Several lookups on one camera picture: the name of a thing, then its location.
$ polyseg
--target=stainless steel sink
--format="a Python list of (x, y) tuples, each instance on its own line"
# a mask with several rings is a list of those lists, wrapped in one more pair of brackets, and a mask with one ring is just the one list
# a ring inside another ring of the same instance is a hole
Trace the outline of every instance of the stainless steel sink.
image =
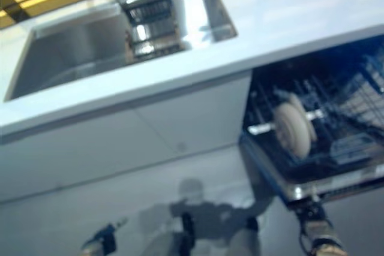
[(6, 100), (234, 36), (220, 0), (125, 0), (33, 29)]

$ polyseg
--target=open dishwasher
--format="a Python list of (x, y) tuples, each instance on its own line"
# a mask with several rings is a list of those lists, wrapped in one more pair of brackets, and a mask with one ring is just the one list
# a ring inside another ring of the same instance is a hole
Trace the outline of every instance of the open dishwasher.
[(384, 185), (384, 35), (255, 68), (240, 145), (308, 255), (346, 255), (322, 203)]

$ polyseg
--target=white countertop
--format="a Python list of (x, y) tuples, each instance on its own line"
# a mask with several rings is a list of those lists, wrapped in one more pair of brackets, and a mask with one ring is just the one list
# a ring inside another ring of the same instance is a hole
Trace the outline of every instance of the white countertop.
[(3, 102), (29, 31), (112, 0), (87, 0), (0, 31), (3, 134), (384, 33), (384, 0), (222, 0), (238, 36)]

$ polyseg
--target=white plate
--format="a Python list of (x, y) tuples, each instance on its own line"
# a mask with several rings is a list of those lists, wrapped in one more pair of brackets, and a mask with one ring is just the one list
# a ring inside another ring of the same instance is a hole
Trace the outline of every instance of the white plate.
[(311, 150), (311, 137), (307, 118), (290, 103), (283, 103), (274, 110), (275, 132), (281, 146), (304, 159)]

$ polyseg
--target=cabinet panel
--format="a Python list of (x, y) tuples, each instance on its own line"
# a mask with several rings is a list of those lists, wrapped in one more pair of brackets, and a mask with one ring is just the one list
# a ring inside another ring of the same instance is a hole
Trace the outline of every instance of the cabinet panel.
[(164, 161), (171, 149), (133, 110), (0, 146), (0, 201)]
[(137, 111), (179, 154), (238, 141), (250, 72), (196, 85), (139, 104)]

